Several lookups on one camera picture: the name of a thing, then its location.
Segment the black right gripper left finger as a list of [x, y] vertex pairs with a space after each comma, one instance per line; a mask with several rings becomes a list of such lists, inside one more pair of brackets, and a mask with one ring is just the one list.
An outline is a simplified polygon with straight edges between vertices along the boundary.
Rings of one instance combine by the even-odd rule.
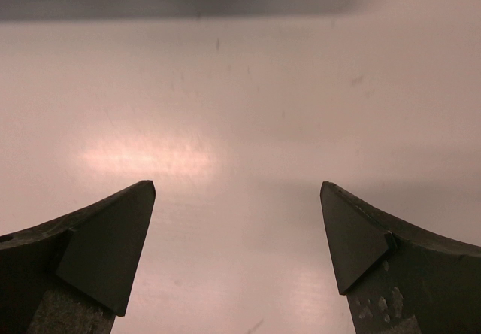
[[126, 314], [156, 189], [139, 181], [1, 236], [3, 333], [109, 333]]

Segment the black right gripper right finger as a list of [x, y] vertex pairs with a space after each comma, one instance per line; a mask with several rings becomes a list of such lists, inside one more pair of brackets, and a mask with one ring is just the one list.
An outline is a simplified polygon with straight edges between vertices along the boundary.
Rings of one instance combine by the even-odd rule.
[[338, 185], [320, 190], [340, 295], [357, 333], [478, 333], [480, 248], [390, 215]]

